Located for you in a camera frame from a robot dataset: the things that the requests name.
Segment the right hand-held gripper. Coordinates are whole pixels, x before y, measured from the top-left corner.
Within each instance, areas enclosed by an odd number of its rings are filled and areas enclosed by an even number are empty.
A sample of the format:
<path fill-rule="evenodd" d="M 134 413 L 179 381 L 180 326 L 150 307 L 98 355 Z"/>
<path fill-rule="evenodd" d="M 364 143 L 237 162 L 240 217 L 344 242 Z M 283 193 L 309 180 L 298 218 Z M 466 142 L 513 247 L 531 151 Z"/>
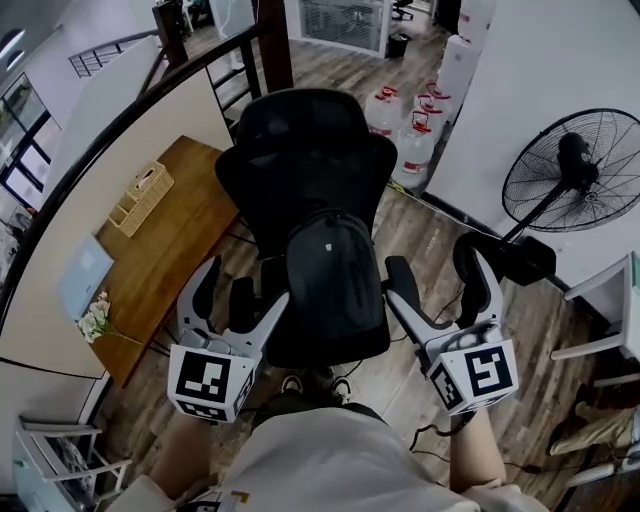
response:
<path fill-rule="evenodd" d="M 388 305 L 411 341 L 419 345 L 418 354 L 426 358 L 423 364 L 426 379 L 451 416 L 488 407 L 519 387 L 513 342 L 503 336 L 500 324 L 473 325 L 491 300 L 474 250 L 490 265 L 497 282 L 503 278 L 503 253 L 497 239 L 475 231 L 457 239 L 453 263 L 465 288 L 456 324 L 466 329 L 457 328 L 452 321 L 436 323 L 428 317 L 422 310 L 416 280 L 406 258 L 385 259 Z"/>

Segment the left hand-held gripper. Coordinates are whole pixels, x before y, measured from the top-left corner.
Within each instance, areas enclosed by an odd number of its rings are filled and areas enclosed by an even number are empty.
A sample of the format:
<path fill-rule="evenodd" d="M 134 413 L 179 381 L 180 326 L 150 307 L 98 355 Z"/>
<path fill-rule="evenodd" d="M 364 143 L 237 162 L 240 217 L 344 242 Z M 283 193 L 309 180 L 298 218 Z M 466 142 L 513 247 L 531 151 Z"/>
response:
<path fill-rule="evenodd" d="M 171 347 L 167 396 L 178 412 L 210 422 L 232 423 L 253 384 L 262 349 L 271 336 L 290 294 L 283 292 L 248 333 L 210 325 L 214 292 L 222 259 L 201 264 L 183 287 L 177 301 L 180 343 Z"/>

